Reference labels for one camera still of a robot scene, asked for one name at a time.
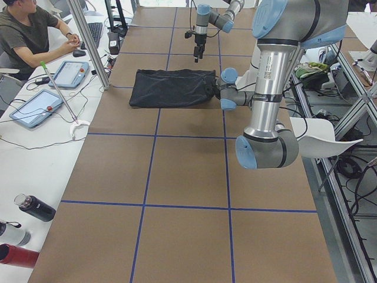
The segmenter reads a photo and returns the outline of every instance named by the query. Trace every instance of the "man's hand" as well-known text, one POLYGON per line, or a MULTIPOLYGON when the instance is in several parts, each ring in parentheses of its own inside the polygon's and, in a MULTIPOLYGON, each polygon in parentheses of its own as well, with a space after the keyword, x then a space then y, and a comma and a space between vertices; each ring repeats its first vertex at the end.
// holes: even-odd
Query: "man's hand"
POLYGON ((74 43, 76 43, 76 44, 80 43, 80 38, 78 37, 77 34, 68 34, 67 38, 68 38, 68 40, 73 40, 74 43))
POLYGON ((80 46, 80 42, 76 43, 75 40, 68 40, 65 41, 59 49, 62 51, 63 54, 68 54, 76 50, 80 46))

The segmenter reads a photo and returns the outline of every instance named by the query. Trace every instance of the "black computer mouse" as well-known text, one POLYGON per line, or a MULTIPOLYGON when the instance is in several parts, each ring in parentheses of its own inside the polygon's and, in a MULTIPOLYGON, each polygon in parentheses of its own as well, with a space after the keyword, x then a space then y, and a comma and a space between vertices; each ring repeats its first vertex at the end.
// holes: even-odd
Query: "black computer mouse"
POLYGON ((84 50, 76 49, 75 51, 73 51, 72 54, 73 54, 73 57, 81 57, 81 56, 85 56, 87 53, 84 50))

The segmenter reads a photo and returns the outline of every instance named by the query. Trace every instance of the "folded black fabric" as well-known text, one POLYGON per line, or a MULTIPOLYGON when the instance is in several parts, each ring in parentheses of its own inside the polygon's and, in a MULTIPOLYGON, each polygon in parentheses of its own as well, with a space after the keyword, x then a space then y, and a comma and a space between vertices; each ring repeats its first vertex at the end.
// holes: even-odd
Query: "folded black fabric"
POLYGON ((137 70, 130 105, 136 107, 185 107, 214 96, 215 71, 137 70))

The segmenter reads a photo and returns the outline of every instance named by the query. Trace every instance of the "tablet screen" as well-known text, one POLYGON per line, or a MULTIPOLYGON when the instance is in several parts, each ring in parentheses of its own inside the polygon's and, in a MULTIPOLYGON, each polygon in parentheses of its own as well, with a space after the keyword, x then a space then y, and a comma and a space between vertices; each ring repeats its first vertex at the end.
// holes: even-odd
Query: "tablet screen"
POLYGON ((54 77, 57 85, 70 85, 74 82, 82 68, 81 62, 66 62, 60 72, 54 77))
POLYGON ((45 113, 48 106, 53 105, 54 102, 56 103, 56 101, 59 100, 60 98, 46 91, 42 91, 38 96, 22 105, 18 111, 15 111, 13 116, 15 119, 20 119, 29 124, 38 117, 38 115, 45 113))

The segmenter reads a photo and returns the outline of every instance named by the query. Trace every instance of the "man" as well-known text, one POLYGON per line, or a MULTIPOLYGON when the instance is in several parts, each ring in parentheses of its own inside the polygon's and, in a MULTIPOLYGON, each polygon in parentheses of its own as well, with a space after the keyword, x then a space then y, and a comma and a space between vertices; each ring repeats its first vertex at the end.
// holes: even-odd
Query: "man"
POLYGON ((371 12, 377 12, 377 0, 349 0, 348 11, 364 12, 367 4, 371 8, 371 12))
POLYGON ((6 6, 0 13, 0 44, 9 55, 11 68, 20 72, 14 77, 27 80, 41 61, 50 62, 73 52, 80 46, 77 34, 46 10, 36 0, 3 0, 6 6), (68 38, 56 50, 49 50, 47 27, 55 27, 68 38))

